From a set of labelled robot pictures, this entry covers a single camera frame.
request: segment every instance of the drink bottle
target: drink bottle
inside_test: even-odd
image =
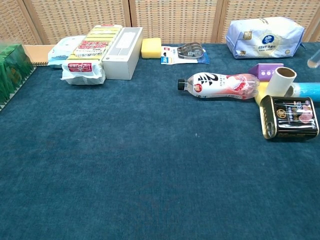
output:
[[[245,100],[258,94],[259,84],[259,79],[248,73],[223,75],[199,72],[188,79],[179,79],[177,87],[198,98],[231,97]]]

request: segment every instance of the cardboard tube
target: cardboard tube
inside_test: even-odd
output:
[[[288,67],[277,67],[265,90],[266,95],[284,97],[297,73]]]

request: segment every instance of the white box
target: white box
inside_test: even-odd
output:
[[[107,79],[131,80],[141,53],[142,27],[124,27],[102,59]]]

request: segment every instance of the purple box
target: purple box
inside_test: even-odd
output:
[[[250,68],[248,72],[255,75],[260,82],[269,82],[276,68],[283,66],[283,63],[258,63]]]

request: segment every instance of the rectangular tin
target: rectangular tin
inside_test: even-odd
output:
[[[309,97],[265,96],[260,103],[264,138],[311,139],[319,134],[314,103]]]

